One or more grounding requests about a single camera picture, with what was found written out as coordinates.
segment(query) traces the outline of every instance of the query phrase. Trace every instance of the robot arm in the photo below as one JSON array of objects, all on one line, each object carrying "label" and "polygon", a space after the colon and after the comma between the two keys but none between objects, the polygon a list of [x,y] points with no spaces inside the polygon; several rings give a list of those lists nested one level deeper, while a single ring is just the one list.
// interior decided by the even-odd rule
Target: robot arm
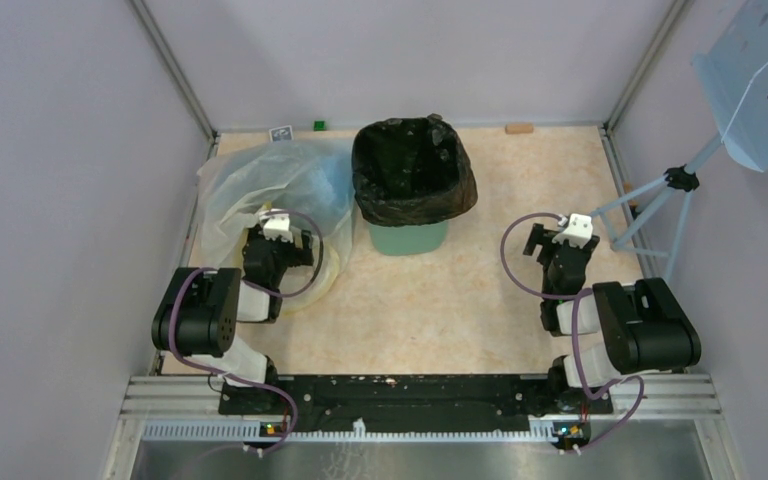
[{"label": "robot arm", "polygon": [[[265,290],[279,292],[287,269],[313,266],[311,233],[295,230],[286,214],[258,212],[259,221],[249,228],[243,246],[243,279]],[[237,320],[274,323],[283,300],[245,283],[240,287]]]},{"label": "robot arm", "polygon": [[[151,340],[158,350],[169,350],[172,305],[184,280],[194,270],[179,268],[169,282],[151,324]],[[235,335],[240,275],[238,268],[220,268],[196,278],[178,311],[175,344],[182,356],[263,383],[269,360]]]},{"label": "robot arm", "polygon": [[[570,330],[571,304],[558,307],[563,332]],[[579,326],[581,334],[601,329],[604,340],[581,354],[591,386],[632,373],[696,365],[702,353],[696,330],[662,278],[625,286],[594,284],[593,295],[579,306]],[[563,358],[563,373],[569,387],[581,387],[571,356]]]},{"label": "robot arm", "polygon": [[[575,295],[584,287],[585,269],[593,250],[599,245],[599,237],[593,235],[592,219],[586,215],[572,214],[561,218],[558,226],[563,230],[549,230],[539,223],[531,228],[523,255],[533,255],[539,245],[537,262],[543,266],[542,293],[549,295]],[[557,308],[570,302],[543,300],[540,303],[540,320],[543,328],[552,336],[568,335],[559,323]]]}]

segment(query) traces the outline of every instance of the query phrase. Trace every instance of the gray wall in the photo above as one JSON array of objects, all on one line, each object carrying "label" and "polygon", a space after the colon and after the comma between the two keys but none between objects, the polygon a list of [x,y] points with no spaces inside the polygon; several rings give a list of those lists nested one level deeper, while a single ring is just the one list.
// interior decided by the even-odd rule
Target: gray wall
[{"label": "gray wall", "polygon": [[0,2],[0,479],[90,479],[206,144],[127,4]]},{"label": "gray wall", "polygon": [[608,117],[665,0],[150,0],[218,129]]},{"label": "gray wall", "polygon": [[[740,3],[695,2],[642,88],[617,135],[637,184],[689,161],[716,132],[690,60]],[[699,178],[672,287],[702,337],[701,365],[750,477],[768,478],[768,172],[738,166],[721,148]],[[660,247],[672,239],[674,202],[647,228]]]}]

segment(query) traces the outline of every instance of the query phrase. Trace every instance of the white plastic part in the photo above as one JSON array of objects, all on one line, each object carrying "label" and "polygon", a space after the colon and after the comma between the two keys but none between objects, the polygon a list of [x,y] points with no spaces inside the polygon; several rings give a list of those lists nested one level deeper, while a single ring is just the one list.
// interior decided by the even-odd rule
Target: white plastic part
[{"label": "white plastic part", "polygon": [[237,301],[238,322],[262,322],[269,316],[269,294],[240,282]]},{"label": "white plastic part", "polygon": [[290,231],[290,216],[277,214],[266,218],[263,224],[263,236],[267,240],[281,239],[282,242],[292,243],[293,232]]},{"label": "white plastic part", "polygon": [[[590,387],[601,387],[613,378],[623,377],[611,364],[604,343],[594,345],[592,348],[581,352],[581,363],[584,367],[584,376],[587,377],[587,384]],[[575,369],[575,360],[572,355],[567,355],[564,358],[564,373],[566,373],[567,384],[570,387],[581,388],[581,379]]]},{"label": "white plastic part", "polygon": [[[558,313],[558,325],[561,333],[572,335],[572,301],[558,305],[555,310]],[[601,330],[599,323],[599,311],[596,309],[596,297],[588,295],[581,299],[578,305],[578,333],[586,335]]]},{"label": "white plastic part", "polygon": [[[252,350],[242,338],[237,337],[231,342],[231,348],[216,358],[211,355],[193,355],[193,360],[203,365],[210,365],[251,382],[263,383],[266,380],[266,356]],[[239,382],[226,378],[229,385],[245,387]]]},{"label": "white plastic part", "polygon": [[564,240],[569,240],[570,245],[582,248],[593,237],[593,219],[587,215],[573,213],[568,219],[562,217],[558,226],[564,229],[555,235],[552,239],[553,243],[563,243]]},{"label": "white plastic part", "polygon": [[366,424],[363,423],[363,417],[358,418],[354,422],[352,422],[352,430],[357,435],[365,435],[366,434]]}]

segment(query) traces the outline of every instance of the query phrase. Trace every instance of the metal frame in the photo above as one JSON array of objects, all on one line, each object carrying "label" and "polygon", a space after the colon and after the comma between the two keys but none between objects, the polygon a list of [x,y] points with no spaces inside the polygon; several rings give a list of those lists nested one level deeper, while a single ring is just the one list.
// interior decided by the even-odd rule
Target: metal frame
[{"label": "metal frame", "polygon": [[[705,455],[717,472],[733,471],[732,455],[723,442],[723,416],[714,385],[707,374],[643,375],[646,397],[635,414],[636,421],[662,422],[693,420],[705,436]],[[222,380],[210,379],[211,386],[221,387]],[[614,413],[592,415],[594,421],[621,418],[637,395],[636,384],[617,385],[610,389]],[[226,417],[218,413],[220,393],[208,386],[203,375],[164,375],[132,377],[125,393],[113,444],[110,449],[105,480],[130,478],[143,435],[148,431],[154,440],[190,441],[264,441],[256,436],[260,421],[257,416]],[[547,442],[554,437],[552,422],[575,422],[577,414],[530,417],[528,432],[481,434],[378,434],[356,426],[345,433],[292,434],[288,442]],[[739,478],[714,475],[715,480]]]},{"label": "metal frame", "polygon": [[193,116],[196,124],[199,126],[202,134],[209,141],[215,141],[216,129],[210,123],[210,119],[207,117],[207,113],[199,102],[195,91],[190,86],[190,82],[187,81],[187,77],[184,75],[184,71],[181,69],[181,65],[178,60],[175,59],[175,55],[172,53],[172,49],[166,42],[166,38],[160,31],[160,27],[151,14],[148,6],[145,4],[145,0],[126,0],[128,5],[134,12],[134,17],[140,22],[146,35],[148,36],[149,43],[154,47],[160,62],[163,64],[163,68],[166,73],[169,74],[169,78],[172,80],[172,84],[181,96],[181,100],[186,105],[190,114]]},{"label": "metal frame", "polygon": [[[166,42],[154,17],[144,0],[126,0],[133,8],[134,14],[145,29],[146,34],[155,48],[161,62],[169,74],[175,88],[182,100],[198,124],[200,130],[213,145],[208,158],[215,155],[219,135],[212,127],[206,112],[198,101],[195,92],[186,79],[180,65],[175,59],[171,48]],[[667,11],[665,18],[655,33],[651,44],[641,59],[640,64],[624,89],[619,102],[611,112],[609,119],[600,127],[605,154],[614,178],[618,195],[623,195],[623,184],[629,180],[628,172],[617,151],[613,134],[621,123],[629,105],[636,97],[640,86],[648,76],[652,66],[656,64],[664,50],[666,42],[673,34],[675,27],[688,10],[692,0],[674,0]],[[629,224],[633,223],[631,211],[625,203],[618,205]],[[193,205],[190,228],[188,229],[188,241],[182,249],[180,264],[185,264],[192,248],[195,231],[195,205]],[[631,251],[638,254],[641,269],[645,276],[654,276],[660,273],[658,263],[652,256],[649,248],[650,242],[645,232],[637,229],[631,232],[630,239],[635,248]],[[161,358],[155,358],[155,363],[150,374],[159,371]],[[665,421],[685,419],[695,421],[703,451],[712,477],[715,480],[742,479],[741,468],[735,448],[728,435],[722,410],[716,397],[711,379],[707,374],[678,374],[678,375],[646,375],[647,397],[641,403],[641,407],[634,419],[640,421]],[[211,379],[212,384],[220,386],[221,380]],[[620,418],[634,401],[637,389],[635,385],[619,385],[611,389],[615,413],[612,415],[593,415],[594,420],[616,420]],[[158,419],[171,422],[212,422],[212,423],[240,423],[253,419],[233,419],[218,415],[219,393],[208,388],[207,380],[203,376],[147,376],[131,379],[125,400],[120,412],[119,421],[114,433],[114,438],[108,454],[103,478],[106,480],[128,480],[137,459],[140,441],[146,431],[146,427],[154,425]],[[546,422],[575,421],[577,415],[547,415],[540,419],[533,418],[532,432],[522,432],[518,437],[521,441],[546,441]],[[365,431],[348,432],[351,438],[334,438],[332,436],[310,436],[294,434],[298,438],[293,441],[394,441],[393,437],[381,438]],[[468,441],[475,441],[474,437],[464,437]],[[452,441],[451,437],[434,437],[432,441]]]},{"label": "metal frame", "polygon": [[693,0],[673,0],[672,5],[667,10],[667,14],[661,21],[661,25],[658,26],[658,30],[652,37],[652,41],[649,43],[649,47],[646,49],[646,53],[643,54],[643,58],[640,59],[637,68],[634,70],[634,74],[629,79],[628,84],[623,89],[620,99],[611,111],[610,117],[605,122],[605,130],[613,133],[616,131],[623,117],[625,116],[628,107],[634,98],[637,96],[637,92],[643,82],[649,76],[661,55],[664,53],[667,43],[675,33],[676,27],[681,23],[684,15],[690,9],[690,5]]}]

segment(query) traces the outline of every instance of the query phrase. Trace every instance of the trash can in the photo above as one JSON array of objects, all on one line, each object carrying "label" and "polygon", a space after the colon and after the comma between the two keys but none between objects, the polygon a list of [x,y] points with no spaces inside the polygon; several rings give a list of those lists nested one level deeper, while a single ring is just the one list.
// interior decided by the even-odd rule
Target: trash can
[{"label": "trash can", "polygon": [[478,201],[469,157],[439,115],[361,129],[352,146],[352,183],[372,244],[385,255],[437,249],[447,221]]}]

